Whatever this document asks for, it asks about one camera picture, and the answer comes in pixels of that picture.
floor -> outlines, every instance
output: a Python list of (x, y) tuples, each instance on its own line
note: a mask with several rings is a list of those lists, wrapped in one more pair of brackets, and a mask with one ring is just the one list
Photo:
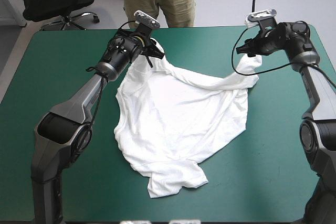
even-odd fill
[[(195, 26), (236, 26), (243, 25), (245, 16), (251, 11), (252, 0), (196, 0)], [(23, 10), (23, 3), (17, 0), (18, 8)], [(334, 65), (336, 66), (336, 47), (334, 46), (334, 13), (336, 13), (336, 0), (256, 0), (256, 10), (274, 8), (277, 10), (277, 21), (294, 22), (305, 20), (314, 25), (326, 48), (326, 51)], [(118, 28), (127, 21), (123, 11), (123, 0), (95, 0), (95, 2), (82, 11), (95, 12), (100, 17), (100, 23), (94, 24), (92, 19), (87, 18), (78, 23), (88, 29), (112, 29)], [(158, 18), (161, 27), (166, 27), (166, 22), (162, 13)], [(10, 41), (6, 47), (0, 44), (0, 56), (7, 54), (9, 60), (4, 70), (0, 74), (0, 101), (12, 79), (17, 65), (30, 41), (31, 36), (39, 30), (41, 23), (28, 22), (17, 38), (12, 52), (10, 44), (15, 42), (15, 31), (18, 28), (6, 29), (0, 26), (0, 39), (5, 37), (5, 41)]]

white t-shirt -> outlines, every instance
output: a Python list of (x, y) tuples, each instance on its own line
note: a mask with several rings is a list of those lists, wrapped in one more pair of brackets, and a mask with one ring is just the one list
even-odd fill
[[(245, 130), (247, 88), (258, 76), (206, 76), (139, 56), (118, 88), (120, 121), (115, 139), (125, 159), (149, 177), (151, 198), (208, 182), (197, 165)], [(244, 55), (237, 66), (252, 73), (261, 56)]]

chair base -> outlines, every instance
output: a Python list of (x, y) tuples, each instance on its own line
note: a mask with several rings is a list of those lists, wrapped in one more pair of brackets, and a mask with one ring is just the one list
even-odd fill
[(75, 23), (75, 20), (78, 20), (78, 19), (86, 17), (86, 16), (93, 16), (93, 22), (94, 23), (99, 23), (99, 21), (100, 21), (99, 18), (98, 18), (98, 15), (96, 13), (84, 12), (84, 13), (80, 13), (80, 14), (72, 16), (72, 17), (63, 16), (61, 20), (46, 23), (46, 24), (41, 26), (40, 31), (44, 31), (46, 27), (59, 26), (59, 25), (61, 26), (60, 30), (65, 30), (67, 27), (70, 27), (70, 26), (77, 27), (80, 30), (86, 30), (86, 28), (84, 28), (84, 27), (78, 25), (77, 23)]

chair wheel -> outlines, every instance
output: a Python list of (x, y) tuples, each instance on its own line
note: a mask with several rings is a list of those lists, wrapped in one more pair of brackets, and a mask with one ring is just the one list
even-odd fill
[(100, 22), (98, 16), (94, 16), (94, 17), (93, 17), (93, 22), (94, 22), (94, 23), (99, 23), (99, 22)]

green table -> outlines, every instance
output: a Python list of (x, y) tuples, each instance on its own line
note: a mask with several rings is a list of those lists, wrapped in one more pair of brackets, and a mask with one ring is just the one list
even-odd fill
[[(243, 29), (160, 29), (153, 37), (173, 65), (224, 77), (232, 72), (230, 52)], [(33, 219), (33, 128), (54, 104), (67, 100), (91, 77), (85, 69), (98, 62), (114, 33), (44, 31), (32, 38), (0, 104), (0, 220)], [(257, 28), (251, 29), (242, 41), (256, 33)], [(314, 28), (311, 33), (320, 67), (335, 79)], [(259, 70), (287, 63), (287, 57), (282, 51), (263, 61)], [(299, 141), (300, 118), (309, 103), (298, 73), (288, 67), (261, 75), (249, 90), (247, 130), (200, 164), (209, 183), (159, 199), (149, 198), (148, 178), (131, 169), (114, 140), (119, 120), (115, 94), (123, 77), (124, 73), (104, 91), (89, 147), (64, 170), (65, 220), (280, 222), (302, 217), (317, 177)]]

